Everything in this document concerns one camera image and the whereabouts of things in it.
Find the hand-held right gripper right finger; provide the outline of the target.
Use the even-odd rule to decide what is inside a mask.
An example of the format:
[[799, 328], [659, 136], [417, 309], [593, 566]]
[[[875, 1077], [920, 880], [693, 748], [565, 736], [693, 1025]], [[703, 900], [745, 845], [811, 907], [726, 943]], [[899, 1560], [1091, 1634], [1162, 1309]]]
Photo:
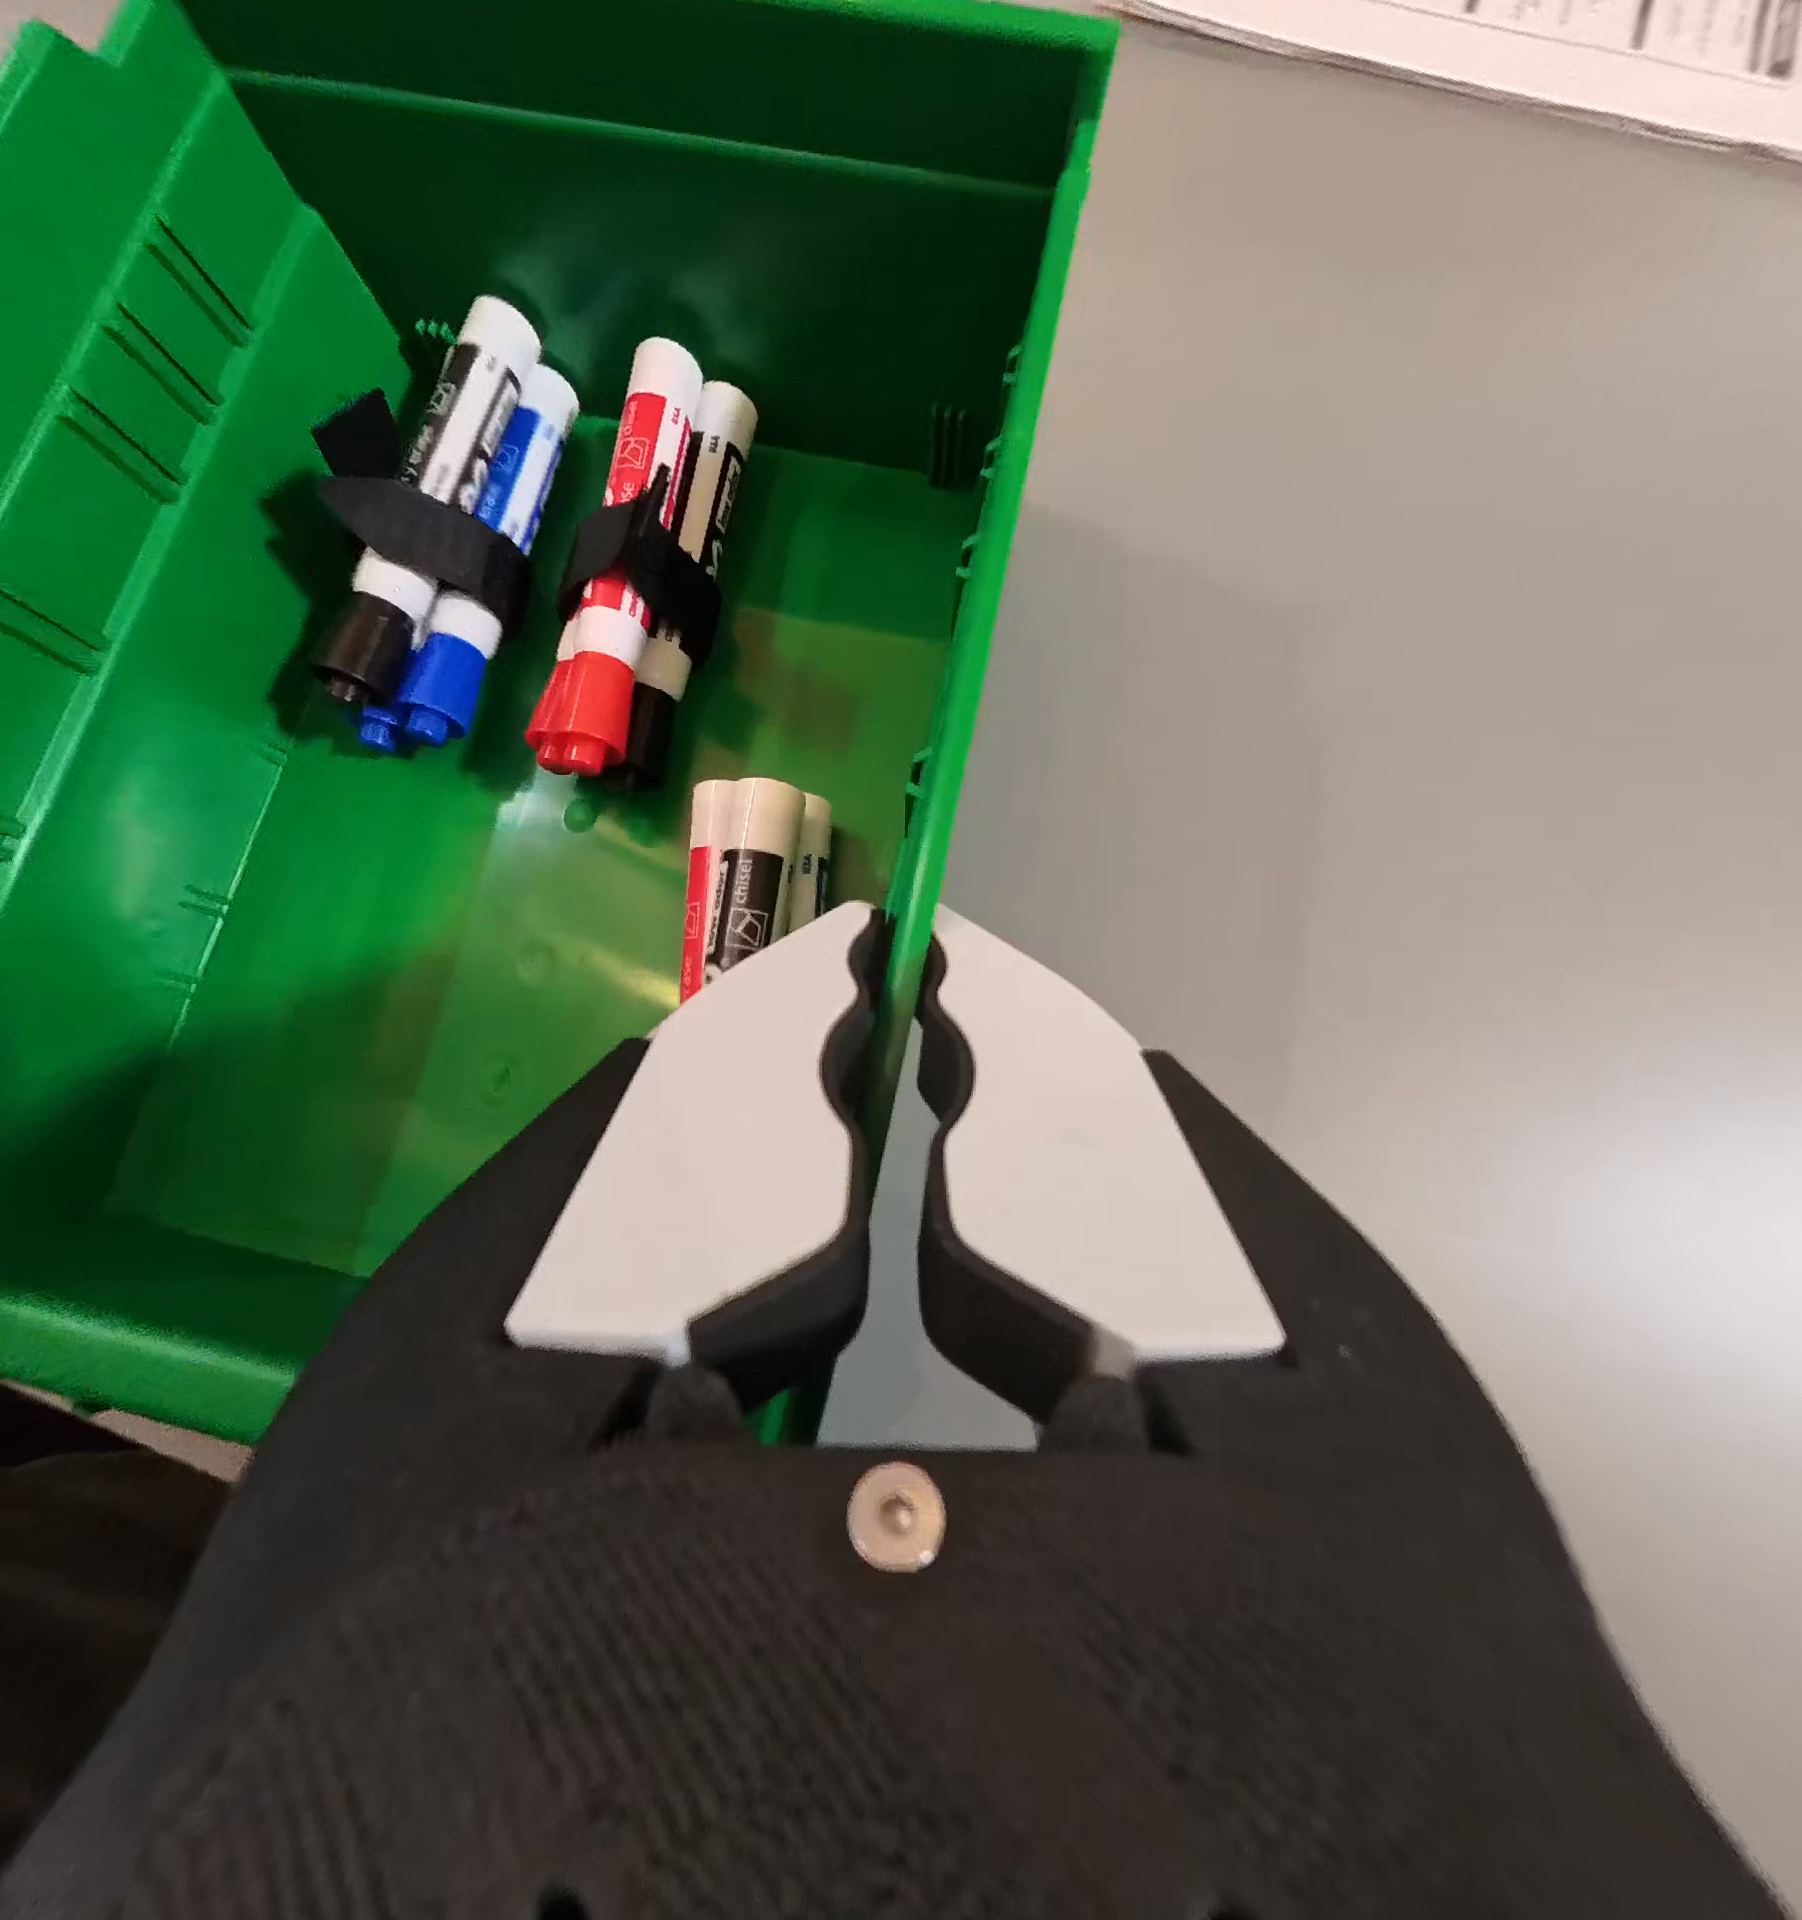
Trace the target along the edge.
[[920, 1317], [966, 1382], [1053, 1414], [1089, 1376], [1288, 1350], [1151, 1052], [953, 907], [920, 992], [920, 1090]]

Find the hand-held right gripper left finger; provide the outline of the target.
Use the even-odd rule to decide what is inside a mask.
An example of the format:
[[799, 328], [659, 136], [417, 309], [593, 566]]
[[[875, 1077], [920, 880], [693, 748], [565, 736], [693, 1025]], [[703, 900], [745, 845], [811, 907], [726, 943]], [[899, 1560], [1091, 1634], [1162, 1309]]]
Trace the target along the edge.
[[707, 1371], [770, 1403], [866, 1309], [855, 1115], [892, 916], [842, 900], [678, 1008], [641, 1043], [507, 1309], [509, 1350]]

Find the red dry erase marker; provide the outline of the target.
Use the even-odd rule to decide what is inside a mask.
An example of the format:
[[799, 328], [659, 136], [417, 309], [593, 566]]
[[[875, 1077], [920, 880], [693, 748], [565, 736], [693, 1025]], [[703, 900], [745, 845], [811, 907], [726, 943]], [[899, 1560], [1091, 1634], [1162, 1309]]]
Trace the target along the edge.
[[646, 597], [623, 572], [605, 572], [581, 588], [575, 613], [562, 620], [553, 659], [605, 657], [637, 670], [646, 647], [646, 628], [655, 628]]
[[[683, 494], [683, 455], [693, 443], [698, 394], [703, 371], [683, 340], [637, 340], [605, 471], [605, 508], [575, 520], [572, 559], [553, 594], [562, 620], [605, 572], [623, 572], [655, 613], [659, 554], [637, 554], [637, 536], [659, 536], [659, 542], [671, 542], [671, 512]], [[629, 753], [629, 715], [632, 670], [623, 659], [553, 659], [527, 719], [527, 748], [539, 769], [600, 778]]]
[[721, 880], [721, 845], [730, 827], [744, 779], [698, 779], [693, 784], [693, 837], [688, 837], [688, 907], [683, 907], [683, 961], [678, 961], [678, 1000], [693, 1000], [703, 992], [703, 949], [707, 949], [707, 916], [714, 916], [714, 880]]

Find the black dry erase marker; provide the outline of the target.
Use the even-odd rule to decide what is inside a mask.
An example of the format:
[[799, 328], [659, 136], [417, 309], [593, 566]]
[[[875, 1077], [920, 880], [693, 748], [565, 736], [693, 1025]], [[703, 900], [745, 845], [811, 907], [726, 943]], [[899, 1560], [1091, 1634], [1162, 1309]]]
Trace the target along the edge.
[[659, 554], [667, 607], [655, 614], [646, 647], [632, 670], [629, 753], [605, 778], [618, 793], [659, 793], [678, 736], [678, 708], [698, 668], [707, 668], [721, 637], [721, 551], [735, 518], [759, 409], [707, 379], [698, 394], [698, 428], [683, 460], [683, 501], [671, 512], [671, 542], [637, 536], [637, 554]]
[[806, 797], [789, 779], [744, 778], [721, 802], [703, 986], [765, 949], [785, 932]]
[[404, 443], [383, 390], [315, 428], [330, 460], [317, 501], [362, 542], [354, 607], [315, 657], [315, 683], [334, 702], [396, 702], [433, 597], [477, 588], [496, 536], [472, 512], [539, 346], [520, 309], [477, 298], [433, 374], [412, 443]]

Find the green plastic bin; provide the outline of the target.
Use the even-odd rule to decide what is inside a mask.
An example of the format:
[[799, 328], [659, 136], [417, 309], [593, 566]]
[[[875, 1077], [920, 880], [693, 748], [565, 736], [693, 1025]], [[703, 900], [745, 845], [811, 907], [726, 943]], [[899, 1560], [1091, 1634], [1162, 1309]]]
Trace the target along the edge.
[[[1118, 24], [114, 4], [0, 61], [0, 1382], [254, 1439], [362, 1276], [678, 1008], [693, 779], [835, 806], [892, 1110]], [[575, 385], [466, 736], [315, 683], [472, 298]], [[637, 340], [759, 404], [655, 793], [533, 766]]]

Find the laminated paper sheet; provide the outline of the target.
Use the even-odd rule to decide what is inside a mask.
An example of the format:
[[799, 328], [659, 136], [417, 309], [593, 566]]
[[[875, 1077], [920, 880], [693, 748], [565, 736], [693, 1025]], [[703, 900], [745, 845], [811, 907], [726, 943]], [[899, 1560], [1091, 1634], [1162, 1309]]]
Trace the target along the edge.
[[1111, 10], [1802, 163], [1802, 0], [1122, 0]]

